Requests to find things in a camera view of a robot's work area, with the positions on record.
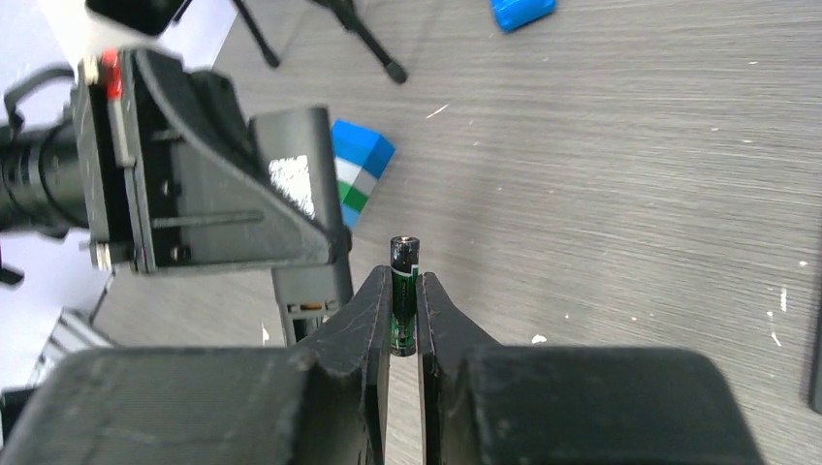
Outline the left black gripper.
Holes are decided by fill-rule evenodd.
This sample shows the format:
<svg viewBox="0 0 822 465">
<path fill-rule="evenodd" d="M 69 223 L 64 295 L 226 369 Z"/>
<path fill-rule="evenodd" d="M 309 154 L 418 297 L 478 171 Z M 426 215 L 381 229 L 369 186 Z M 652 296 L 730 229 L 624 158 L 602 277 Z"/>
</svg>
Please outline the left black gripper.
<svg viewBox="0 0 822 465">
<path fill-rule="evenodd" d="M 80 60 L 71 116 L 88 250 L 138 273 L 323 264 L 325 234 L 269 181 L 232 83 L 180 56 L 110 48 Z"/>
</svg>

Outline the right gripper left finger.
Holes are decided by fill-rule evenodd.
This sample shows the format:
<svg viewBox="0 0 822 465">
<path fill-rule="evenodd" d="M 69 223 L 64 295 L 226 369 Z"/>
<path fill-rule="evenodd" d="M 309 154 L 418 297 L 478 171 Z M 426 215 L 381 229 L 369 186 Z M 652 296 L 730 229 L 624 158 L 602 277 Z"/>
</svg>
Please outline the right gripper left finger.
<svg viewBox="0 0 822 465">
<path fill-rule="evenodd" d="M 392 276 L 373 268 L 349 303 L 298 346 L 309 356 L 291 464 L 383 464 Z"/>
</svg>

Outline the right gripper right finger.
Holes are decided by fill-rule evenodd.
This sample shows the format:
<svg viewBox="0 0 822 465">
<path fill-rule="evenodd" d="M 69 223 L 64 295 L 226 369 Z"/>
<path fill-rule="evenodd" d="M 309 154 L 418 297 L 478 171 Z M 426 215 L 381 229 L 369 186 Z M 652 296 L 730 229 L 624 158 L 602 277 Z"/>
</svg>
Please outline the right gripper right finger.
<svg viewBox="0 0 822 465">
<path fill-rule="evenodd" d="M 474 389 L 466 357 L 498 342 L 452 302 L 432 272 L 418 278 L 417 353 L 426 464 L 480 464 Z"/>
</svg>

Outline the green battery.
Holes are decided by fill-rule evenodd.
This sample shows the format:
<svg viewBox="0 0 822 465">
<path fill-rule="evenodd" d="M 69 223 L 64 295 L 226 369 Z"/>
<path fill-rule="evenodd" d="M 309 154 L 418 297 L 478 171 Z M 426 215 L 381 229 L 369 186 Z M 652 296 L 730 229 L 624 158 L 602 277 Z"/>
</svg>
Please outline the green battery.
<svg viewBox="0 0 822 465">
<path fill-rule="evenodd" d="M 418 238 L 395 236 L 391 239 L 391 351 L 398 357 L 410 357 L 416 353 L 416 280 L 419 255 Z"/>
</svg>

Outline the black remote with buttons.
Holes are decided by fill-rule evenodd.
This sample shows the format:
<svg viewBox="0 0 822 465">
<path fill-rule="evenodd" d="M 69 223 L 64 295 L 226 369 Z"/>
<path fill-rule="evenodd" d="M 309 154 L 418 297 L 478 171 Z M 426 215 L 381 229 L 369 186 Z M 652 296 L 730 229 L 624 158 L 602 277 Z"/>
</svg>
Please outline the black remote with buttons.
<svg viewBox="0 0 822 465">
<path fill-rule="evenodd" d="M 343 223 L 328 109 L 293 108 L 250 120 L 270 184 L 329 240 L 325 263 L 271 270 L 284 341 L 292 346 L 315 332 L 352 298 L 351 234 Z"/>
</svg>

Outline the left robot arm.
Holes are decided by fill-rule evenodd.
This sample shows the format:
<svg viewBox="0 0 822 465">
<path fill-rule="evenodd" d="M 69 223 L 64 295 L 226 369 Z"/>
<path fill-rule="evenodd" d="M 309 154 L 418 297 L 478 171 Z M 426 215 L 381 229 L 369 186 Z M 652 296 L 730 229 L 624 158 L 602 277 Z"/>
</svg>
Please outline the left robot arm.
<svg viewBox="0 0 822 465">
<path fill-rule="evenodd" d="M 245 118 L 231 80 L 145 47 L 8 91 L 1 229 L 89 234 L 146 275 L 333 264 L 346 250 L 328 114 Z"/>
</svg>

